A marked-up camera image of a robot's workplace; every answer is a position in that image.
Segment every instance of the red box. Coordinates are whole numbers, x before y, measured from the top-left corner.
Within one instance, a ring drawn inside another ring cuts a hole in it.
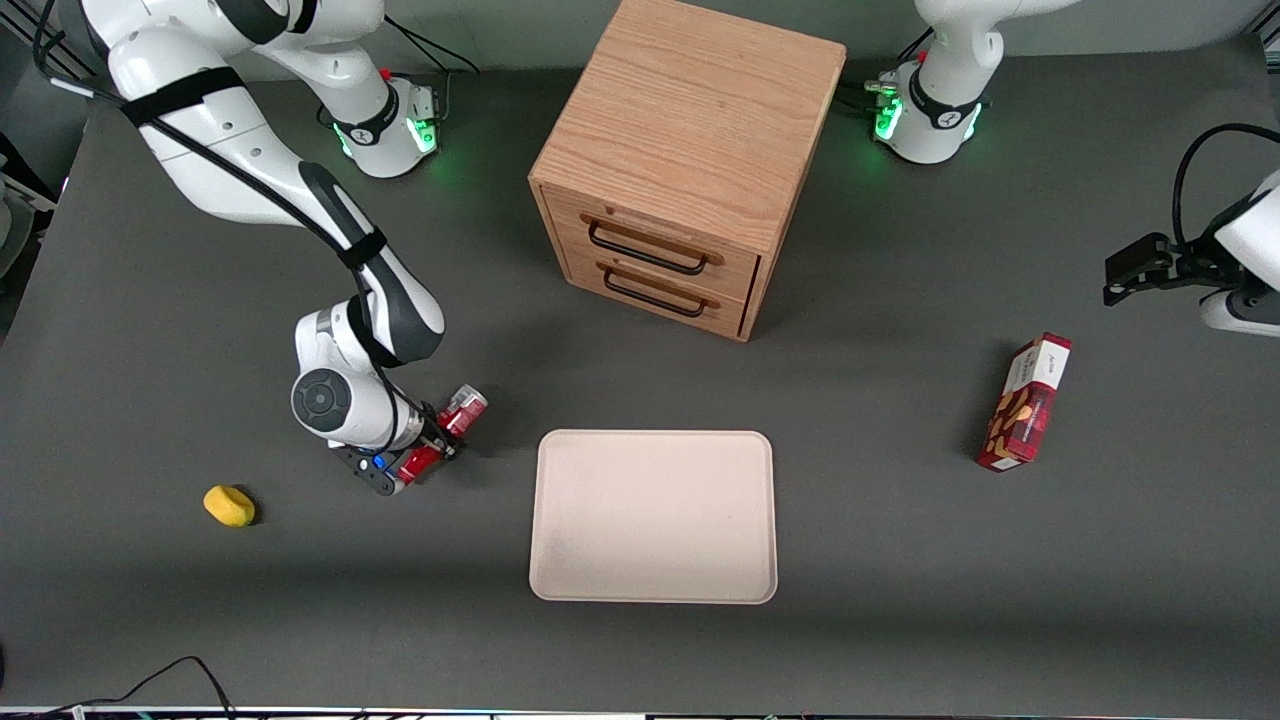
[[[1071,341],[1050,333],[1018,351],[987,425],[979,465],[1004,473],[1036,460],[1070,354]]]

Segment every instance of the green led light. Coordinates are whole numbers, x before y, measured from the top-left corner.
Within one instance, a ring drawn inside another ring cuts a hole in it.
[[[886,105],[879,115],[876,117],[876,135],[881,140],[888,140],[893,137],[893,129],[897,128],[897,120],[902,117],[902,101],[895,97]]]
[[[333,132],[337,133],[338,141],[342,142],[342,154],[351,158],[351,147],[347,146],[347,138],[342,136],[342,131],[338,129],[338,123],[333,124]]]
[[[417,149],[424,155],[435,150],[435,123],[431,120],[415,120],[413,118],[404,118],[404,124],[408,127],[410,135],[413,136],[413,142],[417,143]]]
[[[978,115],[980,114],[982,114],[982,102],[978,102],[978,105],[973,109],[973,117],[969,118],[969,129],[964,131],[965,140],[973,137],[973,128],[975,124],[978,124]]]

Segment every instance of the wooden drawer cabinet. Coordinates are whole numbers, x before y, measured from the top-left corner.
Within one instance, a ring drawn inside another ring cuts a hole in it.
[[[745,341],[845,49],[622,0],[529,174],[566,279]]]
[[[676,284],[730,297],[745,299],[751,290],[758,255],[646,223],[595,199],[575,200],[550,188],[544,195],[566,252],[603,252]]]
[[[736,337],[742,300],[673,283],[666,278],[600,255],[564,256],[568,281],[632,307],[649,310],[717,334]]]

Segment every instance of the drawer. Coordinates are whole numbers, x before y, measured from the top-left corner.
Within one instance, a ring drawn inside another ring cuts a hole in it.
[[[744,301],[751,291],[756,268],[754,254],[712,249],[687,233],[628,218],[625,211],[594,199],[545,187],[543,196],[566,254],[604,254],[676,287],[709,290]]]
[[[564,260],[568,279],[577,287],[695,328],[737,338],[745,307],[742,301],[676,286],[598,252],[566,252]]]

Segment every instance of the red can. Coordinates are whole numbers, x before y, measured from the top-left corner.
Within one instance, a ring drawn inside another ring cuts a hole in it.
[[[449,398],[449,404],[435,414],[435,421],[448,430],[451,436],[462,437],[471,424],[476,421],[476,418],[484,414],[486,407],[489,407],[489,401],[476,388],[462,386]],[[440,448],[435,446],[426,445],[419,447],[410,454],[408,459],[404,460],[396,473],[401,480],[404,480],[404,484],[412,483],[422,474],[422,470],[435,465],[440,457],[443,457]]]

